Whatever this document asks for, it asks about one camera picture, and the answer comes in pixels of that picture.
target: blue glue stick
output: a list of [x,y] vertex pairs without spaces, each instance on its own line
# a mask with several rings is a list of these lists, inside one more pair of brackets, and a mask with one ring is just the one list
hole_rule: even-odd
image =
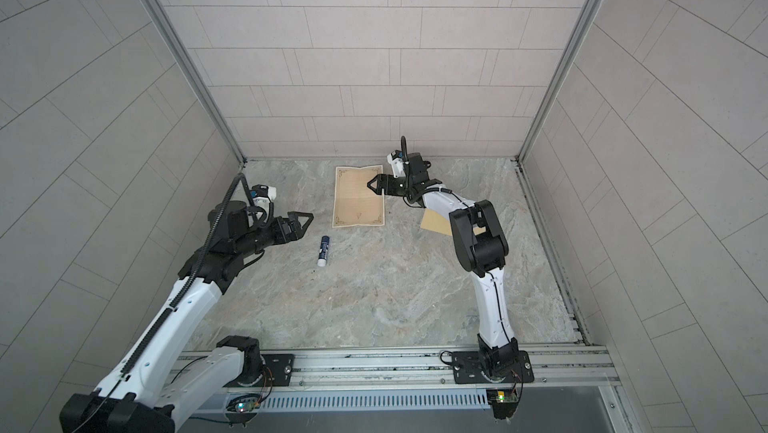
[[317,256],[317,265],[325,266],[328,263],[328,246],[331,243],[329,236],[323,236],[320,240],[320,255]]

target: black mounting plate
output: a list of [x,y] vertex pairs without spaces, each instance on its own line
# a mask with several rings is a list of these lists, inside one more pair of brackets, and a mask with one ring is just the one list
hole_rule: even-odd
[[[293,371],[294,355],[262,355],[264,358],[264,365],[272,371],[274,377],[273,386],[288,386],[290,384],[290,376]],[[264,379],[260,379],[249,388],[261,387],[264,384]],[[233,380],[224,385],[225,388],[243,388],[237,381]]]
[[[453,369],[453,380],[456,385],[467,385],[470,383],[515,383],[518,379],[510,373],[501,381],[491,381],[485,377],[480,368],[480,353],[477,351],[451,351],[453,365],[458,366]],[[531,359],[528,358],[528,352],[520,350],[518,361],[512,365],[512,369],[523,380],[523,383],[532,383],[534,380],[533,369],[525,368],[525,365],[531,365]]]

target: side wall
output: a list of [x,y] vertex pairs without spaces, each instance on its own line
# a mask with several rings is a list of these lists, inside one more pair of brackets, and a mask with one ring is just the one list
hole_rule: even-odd
[[584,0],[160,0],[245,155],[522,146]]
[[768,425],[766,14],[603,0],[524,159],[646,431]]
[[0,430],[48,433],[239,165],[138,0],[0,0],[0,64]]

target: tan paper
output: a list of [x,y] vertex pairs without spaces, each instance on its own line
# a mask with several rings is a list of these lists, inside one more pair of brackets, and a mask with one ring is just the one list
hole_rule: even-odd
[[[453,236],[451,233],[451,222],[447,218],[443,217],[435,210],[424,210],[424,217],[422,218],[422,228],[442,233],[443,235]],[[485,227],[475,227],[475,235],[485,231]]]
[[336,167],[331,227],[381,227],[384,224],[384,195],[377,195],[368,188],[368,182],[382,171],[382,165]]

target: tiled wall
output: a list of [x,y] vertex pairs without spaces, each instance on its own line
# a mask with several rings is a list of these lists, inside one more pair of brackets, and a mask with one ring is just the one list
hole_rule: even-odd
[[766,15],[604,0],[524,161],[646,431],[768,431]]
[[160,0],[249,157],[516,154],[584,0]]
[[49,433],[239,165],[139,0],[0,0],[0,65],[0,431]]

